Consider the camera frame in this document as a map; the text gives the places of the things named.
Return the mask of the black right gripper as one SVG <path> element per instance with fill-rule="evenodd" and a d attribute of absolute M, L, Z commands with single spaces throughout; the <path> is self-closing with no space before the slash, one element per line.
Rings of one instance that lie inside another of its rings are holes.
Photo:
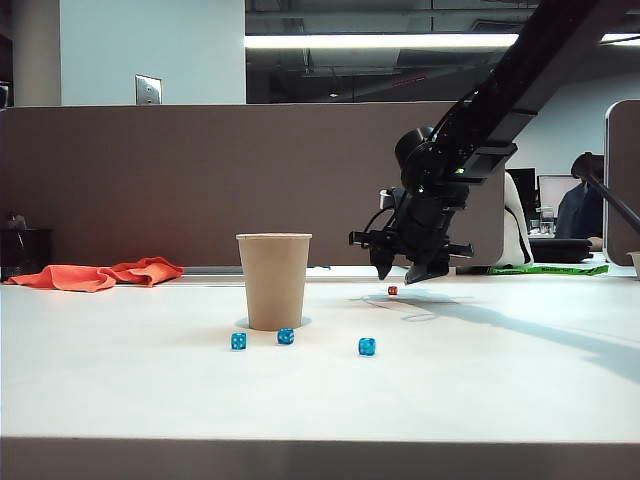
<path fill-rule="evenodd" d="M 406 191 L 382 191 L 379 212 L 391 216 L 383 227 L 368 222 L 362 231 L 349 233 L 348 242 L 369 251 L 370 263 L 384 280 L 395 256 L 414 264 L 405 274 L 406 285 L 446 276 L 451 256 L 471 258 L 471 244 L 455 244 L 448 236 L 453 216 L 466 207 L 467 191 L 438 192 L 413 196 Z"/>

